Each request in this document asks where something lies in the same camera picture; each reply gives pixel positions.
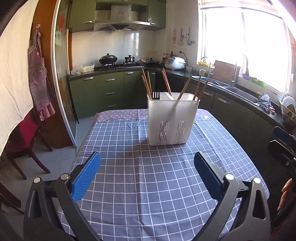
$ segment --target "cutting board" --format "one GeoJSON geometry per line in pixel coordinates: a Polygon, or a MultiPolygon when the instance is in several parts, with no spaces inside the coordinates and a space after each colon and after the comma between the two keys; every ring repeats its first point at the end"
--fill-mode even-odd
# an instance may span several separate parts
{"type": "MultiPolygon", "coordinates": [[[[222,81],[226,84],[231,85],[231,80],[233,79],[234,76],[234,69],[235,65],[225,63],[222,61],[215,61],[215,69],[213,71],[213,79],[222,81]]],[[[240,67],[237,67],[237,75],[236,78],[239,76],[239,70],[240,67]]]]}

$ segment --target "white rice cooker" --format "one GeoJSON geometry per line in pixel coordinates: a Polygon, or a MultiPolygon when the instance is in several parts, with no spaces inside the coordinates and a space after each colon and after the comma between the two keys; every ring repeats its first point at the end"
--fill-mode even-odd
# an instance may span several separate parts
{"type": "Polygon", "coordinates": [[[179,57],[170,57],[165,62],[165,67],[167,69],[184,69],[185,68],[185,60],[179,57]]]}

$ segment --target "black granite countertop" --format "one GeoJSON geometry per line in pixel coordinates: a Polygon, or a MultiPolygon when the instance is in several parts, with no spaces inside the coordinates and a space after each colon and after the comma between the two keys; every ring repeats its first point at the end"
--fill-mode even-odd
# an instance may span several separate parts
{"type": "MultiPolygon", "coordinates": [[[[137,67],[124,67],[124,68],[116,68],[116,69],[107,69],[107,70],[99,70],[99,68],[95,68],[94,71],[89,72],[89,73],[84,73],[84,74],[78,74],[78,75],[69,75],[68,79],[69,81],[71,80],[75,80],[75,79],[79,79],[82,77],[87,77],[87,76],[93,76],[93,75],[97,75],[97,74],[105,74],[105,73],[112,73],[112,72],[120,72],[120,71],[131,71],[131,70],[140,70],[140,69],[149,69],[149,70],[154,70],[156,72],[161,73],[161,70],[163,67],[161,66],[156,66],[156,67],[146,67],[146,66],[137,66],[137,67]]],[[[192,74],[193,76],[197,76],[198,72],[193,71],[192,73],[188,73],[184,70],[170,70],[170,69],[166,69],[166,74],[167,76],[173,76],[173,77],[179,77],[180,80],[182,81],[186,81],[190,75],[192,74]]],[[[198,81],[198,79],[196,78],[192,78],[191,79],[191,83],[196,83],[196,81],[198,81]]],[[[241,86],[237,86],[238,88],[242,89],[245,91],[245,89],[241,86]]],[[[208,82],[207,84],[207,88],[215,93],[219,93],[229,99],[234,100],[235,102],[241,104],[242,106],[248,108],[249,110],[253,111],[255,114],[257,114],[258,116],[262,117],[264,120],[266,120],[267,122],[269,122],[271,125],[273,126],[280,126],[281,128],[285,129],[285,126],[283,125],[283,122],[281,120],[281,111],[280,108],[277,106],[277,104],[272,103],[272,105],[275,107],[276,109],[276,115],[273,114],[268,114],[267,112],[265,112],[262,108],[260,108],[259,106],[245,100],[244,98],[240,97],[239,95],[230,92],[220,86],[217,86],[215,84],[212,84],[210,82],[208,82]]]]}

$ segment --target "purple patterned tablecloth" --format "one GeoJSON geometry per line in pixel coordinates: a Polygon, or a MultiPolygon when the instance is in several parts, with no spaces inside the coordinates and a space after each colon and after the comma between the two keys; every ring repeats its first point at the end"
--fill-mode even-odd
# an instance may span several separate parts
{"type": "MultiPolygon", "coordinates": [[[[77,202],[104,241],[192,240],[215,209],[194,167],[201,151],[224,173],[239,180],[261,179],[258,170],[228,131],[206,110],[198,109],[190,137],[181,145],[148,145],[147,110],[111,110],[95,116],[71,171],[97,151],[101,168],[77,202]]],[[[222,234],[236,217],[236,200],[222,234]]],[[[61,208],[67,233],[73,232],[61,208]]]]}

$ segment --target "apron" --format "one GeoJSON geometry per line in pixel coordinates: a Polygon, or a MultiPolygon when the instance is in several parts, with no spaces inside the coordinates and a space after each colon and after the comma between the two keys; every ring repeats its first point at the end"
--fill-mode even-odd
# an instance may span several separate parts
{"type": "Polygon", "coordinates": [[[34,33],[33,45],[28,49],[29,88],[33,103],[41,121],[52,116],[55,110],[51,104],[53,93],[47,79],[47,69],[41,55],[41,33],[39,25],[34,33]]]}

